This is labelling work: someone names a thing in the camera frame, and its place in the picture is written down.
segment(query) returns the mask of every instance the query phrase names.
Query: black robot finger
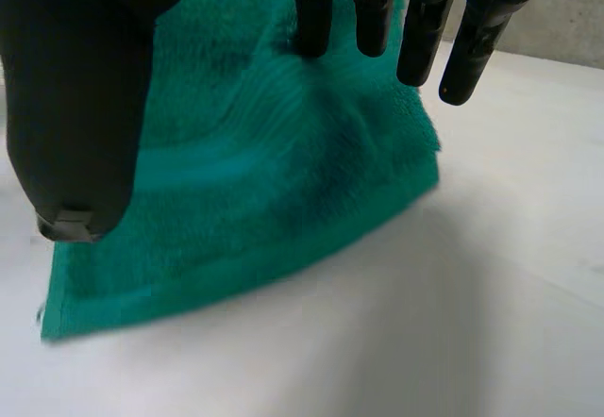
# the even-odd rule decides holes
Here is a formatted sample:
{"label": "black robot finger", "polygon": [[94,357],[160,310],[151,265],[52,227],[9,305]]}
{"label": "black robot finger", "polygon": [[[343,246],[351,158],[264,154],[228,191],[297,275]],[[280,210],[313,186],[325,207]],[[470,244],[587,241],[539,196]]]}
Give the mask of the black robot finger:
{"label": "black robot finger", "polygon": [[294,47],[303,56],[317,58],[327,51],[333,0],[294,0],[297,28]]}
{"label": "black robot finger", "polygon": [[426,83],[453,0],[410,0],[396,66],[398,80],[413,87]]}
{"label": "black robot finger", "polygon": [[357,46],[368,57],[386,50],[394,0],[354,0],[357,13]]}
{"label": "black robot finger", "polygon": [[475,24],[472,9],[466,7],[441,80],[439,94],[444,102],[461,106],[470,99],[510,18]]}

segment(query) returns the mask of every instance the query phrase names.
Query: white table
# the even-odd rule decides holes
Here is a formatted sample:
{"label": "white table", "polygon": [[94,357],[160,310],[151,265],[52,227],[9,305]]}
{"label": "white table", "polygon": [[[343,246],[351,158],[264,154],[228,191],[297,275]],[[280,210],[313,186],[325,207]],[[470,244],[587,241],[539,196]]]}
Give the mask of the white table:
{"label": "white table", "polygon": [[0,415],[603,416],[604,72],[497,54],[452,108],[444,57],[438,191],[292,280],[59,347],[3,151]]}

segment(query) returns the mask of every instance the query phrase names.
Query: green towel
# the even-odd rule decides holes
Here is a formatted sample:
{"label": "green towel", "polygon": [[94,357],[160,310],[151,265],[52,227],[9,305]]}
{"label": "green towel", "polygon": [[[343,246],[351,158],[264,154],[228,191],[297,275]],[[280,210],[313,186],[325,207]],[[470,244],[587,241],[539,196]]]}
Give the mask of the green towel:
{"label": "green towel", "polygon": [[352,0],[334,0],[328,53],[306,60],[293,0],[181,0],[159,18],[131,206],[100,243],[56,245],[42,338],[251,291],[434,186],[438,141],[396,80],[393,24],[386,54],[366,58]]}

